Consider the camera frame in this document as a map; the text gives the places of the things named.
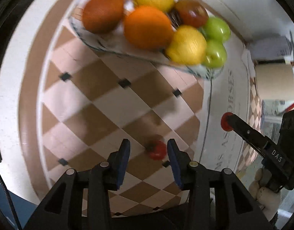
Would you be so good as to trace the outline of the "white gloved hand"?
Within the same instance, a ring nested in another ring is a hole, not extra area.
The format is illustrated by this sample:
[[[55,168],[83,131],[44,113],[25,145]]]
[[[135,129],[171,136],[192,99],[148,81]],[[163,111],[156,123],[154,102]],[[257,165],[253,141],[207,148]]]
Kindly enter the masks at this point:
[[[269,188],[261,186],[260,181],[262,181],[262,177],[263,168],[259,168],[255,173],[254,180],[250,184],[248,191],[253,199],[258,202],[267,220],[271,221],[281,204],[281,192],[275,193]]]

